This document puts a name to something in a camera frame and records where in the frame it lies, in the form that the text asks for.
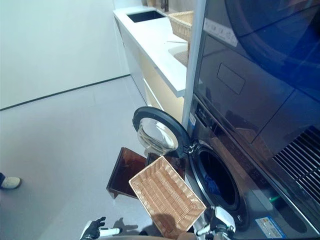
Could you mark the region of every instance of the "pant leg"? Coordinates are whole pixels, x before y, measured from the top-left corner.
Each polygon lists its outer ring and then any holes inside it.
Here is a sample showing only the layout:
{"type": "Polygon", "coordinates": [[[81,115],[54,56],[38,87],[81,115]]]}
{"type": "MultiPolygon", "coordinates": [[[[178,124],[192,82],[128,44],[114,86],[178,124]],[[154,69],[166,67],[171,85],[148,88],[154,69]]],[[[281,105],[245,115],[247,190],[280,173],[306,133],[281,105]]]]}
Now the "pant leg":
{"type": "Polygon", "coordinates": [[[6,176],[2,174],[2,172],[0,172],[0,186],[3,183],[3,181],[5,180],[6,176]]]}

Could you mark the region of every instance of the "baseboard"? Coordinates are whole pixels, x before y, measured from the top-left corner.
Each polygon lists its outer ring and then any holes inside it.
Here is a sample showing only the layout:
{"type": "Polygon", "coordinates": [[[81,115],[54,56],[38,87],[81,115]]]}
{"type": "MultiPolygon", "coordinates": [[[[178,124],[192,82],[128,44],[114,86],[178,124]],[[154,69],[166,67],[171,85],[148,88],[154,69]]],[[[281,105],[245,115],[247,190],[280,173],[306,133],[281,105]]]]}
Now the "baseboard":
{"type": "Polygon", "coordinates": [[[107,80],[103,80],[103,81],[97,81],[97,82],[94,82],[94,83],[90,83],[90,84],[83,85],[83,86],[78,86],[78,87],[75,87],[75,88],[71,88],[71,89],[68,89],[68,90],[65,90],[65,91],[60,91],[60,92],[53,93],[53,94],[46,95],[46,96],[41,96],[41,97],[38,97],[38,98],[35,98],[35,99],[32,99],[32,100],[24,101],[24,102],[21,102],[21,103],[18,103],[18,104],[14,104],[14,105],[11,105],[11,106],[6,106],[4,108],[1,108],[0,111],[11,109],[11,108],[23,105],[23,104],[32,103],[32,102],[35,102],[35,101],[38,101],[38,100],[41,100],[41,99],[46,99],[46,98],[49,98],[49,97],[52,97],[52,96],[55,96],[55,95],[64,94],[64,93],[71,92],[71,91],[78,90],[78,89],[83,89],[83,88],[90,87],[90,86],[93,86],[93,85],[103,84],[105,82],[109,82],[109,81],[116,80],[116,79],[121,79],[121,78],[128,77],[128,76],[130,76],[130,74],[123,75],[123,76],[117,76],[117,77],[114,77],[114,78],[111,78],[111,79],[107,79],[107,80]]]}

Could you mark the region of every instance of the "white countertop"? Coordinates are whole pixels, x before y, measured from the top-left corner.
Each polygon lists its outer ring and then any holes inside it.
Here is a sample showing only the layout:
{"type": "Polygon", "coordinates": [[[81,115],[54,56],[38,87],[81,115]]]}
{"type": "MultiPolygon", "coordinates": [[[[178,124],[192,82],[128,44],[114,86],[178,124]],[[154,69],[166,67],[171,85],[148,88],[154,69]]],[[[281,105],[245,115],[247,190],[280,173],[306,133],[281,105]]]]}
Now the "white countertop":
{"type": "Polygon", "coordinates": [[[185,94],[187,68],[175,59],[170,52],[186,51],[187,42],[172,33],[172,27],[167,17],[133,22],[127,16],[127,14],[151,10],[156,11],[156,8],[147,6],[127,7],[116,9],[113,13],[119,24],[127,29],[132,39],[150,60],[175,96],[182,97],[185,94]]]}

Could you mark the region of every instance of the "washing machine door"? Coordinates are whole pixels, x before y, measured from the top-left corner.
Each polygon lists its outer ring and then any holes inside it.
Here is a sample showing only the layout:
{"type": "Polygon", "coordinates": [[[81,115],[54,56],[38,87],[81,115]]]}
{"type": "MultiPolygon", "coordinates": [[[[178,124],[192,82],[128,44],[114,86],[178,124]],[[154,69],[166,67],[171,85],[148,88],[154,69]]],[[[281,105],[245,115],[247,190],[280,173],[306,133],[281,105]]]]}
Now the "washing machine door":
{"type": "Polygon", "coordinates": [[[132,119],[146,153],[183,158],[191,140],[185,128],[168,113],[150,106],[138,108],[132,119]]]}

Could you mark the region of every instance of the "white cabinet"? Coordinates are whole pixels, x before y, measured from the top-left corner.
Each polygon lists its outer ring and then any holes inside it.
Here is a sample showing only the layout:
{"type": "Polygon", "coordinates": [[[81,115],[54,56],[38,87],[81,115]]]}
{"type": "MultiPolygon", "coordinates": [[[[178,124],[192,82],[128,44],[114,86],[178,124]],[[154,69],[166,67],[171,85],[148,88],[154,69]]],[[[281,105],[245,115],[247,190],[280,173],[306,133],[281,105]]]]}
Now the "white cabinet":
{"type": "Polygon", "coordinates": [[[148,106],[164,110],[181,123],[187,68],[170,51],[176,47],[186,51],[187,42],[172,34],[166,17],[142,22],[133,22],[128,17],[132,13],[154,10],[142,6],[129,7],[117,9],[114,14],[130,73],[144,101],[148,106]]]}

